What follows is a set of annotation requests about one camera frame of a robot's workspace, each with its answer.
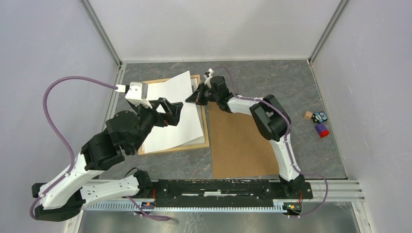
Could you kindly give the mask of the sunflower photo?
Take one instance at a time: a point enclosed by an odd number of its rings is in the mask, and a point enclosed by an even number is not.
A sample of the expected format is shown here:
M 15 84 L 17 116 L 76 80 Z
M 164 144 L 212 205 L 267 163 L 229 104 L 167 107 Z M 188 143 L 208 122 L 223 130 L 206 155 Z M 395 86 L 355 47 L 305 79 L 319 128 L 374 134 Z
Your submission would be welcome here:
M 171 149 L 204 135 L 197 106 L 185 102 L 186 98 L 193 94 L 189 71 L 164 82 L 147 81 L 146 83 L 148 100 L 166 98 L 170 103 L 182 102 L 183 108 L 177 126 L 153 127 L 142 145 L 144 153 Z

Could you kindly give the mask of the brown backing board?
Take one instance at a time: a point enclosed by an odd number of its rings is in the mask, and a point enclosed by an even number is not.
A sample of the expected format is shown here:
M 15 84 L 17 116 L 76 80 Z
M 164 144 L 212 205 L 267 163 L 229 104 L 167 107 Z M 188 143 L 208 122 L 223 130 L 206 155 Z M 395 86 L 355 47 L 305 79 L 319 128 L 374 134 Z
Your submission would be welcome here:
M 279 174 L 272 146 L 251 116 L 224 112 L 214 102 L 207 106 L 214 178 Z

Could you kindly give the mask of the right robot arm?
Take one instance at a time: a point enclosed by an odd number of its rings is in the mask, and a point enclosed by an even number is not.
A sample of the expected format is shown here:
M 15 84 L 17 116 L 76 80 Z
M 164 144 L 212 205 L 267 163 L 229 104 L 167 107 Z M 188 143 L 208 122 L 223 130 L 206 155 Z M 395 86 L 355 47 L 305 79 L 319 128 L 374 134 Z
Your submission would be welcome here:
M 263 98 L 236 95 L 229 91 L 223 76 L 213 76 L 200 83 L 185 101 L 201 106 L 214 102 L 222 111 L 252 116 L 259 133 L 269 141 L 275 153 L 282 195 L 293 198 L 300 192 L 305 178 L 291 146 L 291 120 L 273 95 Z

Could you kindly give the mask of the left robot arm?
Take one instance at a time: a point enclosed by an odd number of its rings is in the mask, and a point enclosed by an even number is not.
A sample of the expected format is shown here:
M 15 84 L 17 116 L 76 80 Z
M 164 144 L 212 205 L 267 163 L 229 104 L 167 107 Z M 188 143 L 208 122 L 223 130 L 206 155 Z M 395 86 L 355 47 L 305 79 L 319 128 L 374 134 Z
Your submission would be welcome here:
M 154 127 L 176 126 L 182 102 L 165 98 L 149 101 L 148 107 L 133 105 L 130 111 L 116 113 L 106 128 L 86 142 L 68 168 L 48 183 L 32 185 L 34 202 L 30 215 L 35 220 L 60 222 L 78 215 L 101 201 L 114 198 L 151 198 L 154 185 L 146 171 L 102 185 L 88 181 L 124 161 L 139 150 Z

